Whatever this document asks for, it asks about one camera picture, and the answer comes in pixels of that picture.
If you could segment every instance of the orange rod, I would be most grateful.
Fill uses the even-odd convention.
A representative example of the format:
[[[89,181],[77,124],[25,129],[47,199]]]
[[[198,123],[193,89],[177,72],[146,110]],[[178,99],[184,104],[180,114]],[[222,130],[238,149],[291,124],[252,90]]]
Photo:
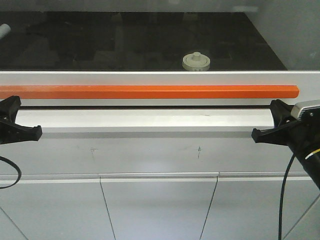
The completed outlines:
[[[0,98],[22,99],[288,99],[295,85],[2,85]]]

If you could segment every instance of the gray wall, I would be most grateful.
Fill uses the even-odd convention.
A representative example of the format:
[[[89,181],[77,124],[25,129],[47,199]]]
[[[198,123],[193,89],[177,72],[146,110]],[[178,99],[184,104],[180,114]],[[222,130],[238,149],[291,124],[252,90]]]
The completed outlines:
[[[319,70],[319,10],[316,0],[262,0],[247,15],[288,70]]]

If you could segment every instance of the white cabinet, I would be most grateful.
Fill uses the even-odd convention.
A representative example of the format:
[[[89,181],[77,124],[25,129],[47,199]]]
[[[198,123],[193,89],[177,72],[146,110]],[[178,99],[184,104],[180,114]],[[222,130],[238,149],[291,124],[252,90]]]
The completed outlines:
[[[98,182],[21,183],[1,191],[0,206],[30,240],[114,240]]]
[[[0,149],[2,156],[16,162],[24,175],[281,172],[292,154],[284,146],[254,143],[249,132],[241,133],[241,137],[232,132],[197,133],[204,137],[170,134],[172,137],[162,137],[162,133],[130,133],[131,137],[96,134],[96,138],[44,136],[39,142],[2,145]],[[4,169],[2,174],[15,174]],[[303,171],[298,161],[292,171]]]
[[[106,182],[103,190],[117,240],[198,240],[214,179]]]
[[[262,177],[258,180],[250,179],[220,179],[202,240],[277,239],[282,182]],[[288,233],[318,195],[319,189],[311,180],[287,181],[282,237]]]
[[[10,218],[0,209],[1,240],[26,240]]]

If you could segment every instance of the white knob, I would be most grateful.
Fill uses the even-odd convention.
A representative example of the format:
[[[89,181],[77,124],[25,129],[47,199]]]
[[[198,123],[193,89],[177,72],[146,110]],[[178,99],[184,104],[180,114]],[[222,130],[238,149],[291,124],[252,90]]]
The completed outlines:
[[[210,58],[196,51],[183,57],[182,66],[188,71],[208,71]]]

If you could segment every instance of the black cable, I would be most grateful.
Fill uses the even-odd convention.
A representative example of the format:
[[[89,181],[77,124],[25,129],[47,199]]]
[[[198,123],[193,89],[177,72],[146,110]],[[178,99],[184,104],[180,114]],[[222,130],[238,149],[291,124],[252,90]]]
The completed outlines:
[[[281,186],[281,193],[280,193],[280,204],[279,204],[279,225],[278,225],[278,240],[282,240],[282,215],[283,215],[283,207],[284,207],[284,195],[285,195],[285,187],[286,187],[286,182],[288,178],[288,174],[290,171],[290,168],[292,166],[292,163],[295,160],[296,154],[304,144],[304,141],[307,139],[309,132],[311,130],[311,125],[307,127],[307,130],[305,132],[304,138],[302,138],[301,142],[297,145],[297,148],[294,150],[292,157],[290,158],[290,161],[288,163],[288,166],[286,167],[284,176],[283,176],[283,181],[282,181],[282,186]]]
[[[280,205],[279,205],[279,229],[278,229],[278,240],[282,240],[282,212],[283,212],[283,207],[284,207],[284,195],[285,195],[285,186],[287,182],[287,177],[291,168],[292,163],[294,162],[296,157],[296,154],[293,153],[292,157],[290,158],[289,164],[286,167],[283,181],[282,181],[282,186],[281,186],[281,194],[280,194]]]
[[[5,157],[3,157],[3,156],[0,156],[0,161],[9,164],[9,165],[10,165],[11,167],[13,167],[13,168],[17,171],[17,173],[18,173],[18,177],[16,178],[16,180],[15,180],[14,183],[12,183],[11,185],[8,185],[8,186],[0,186],[0,189],[7,189],[7,188],[12,187],[13,185],[16,185],[16,184],[20,181],[22,172],[21,172],[21,170],[20,170],[20,168],[18,167],[17,164],[15,164],[13,161],[10,161],[10,160],[7,159],[7,158],[5,158]]]

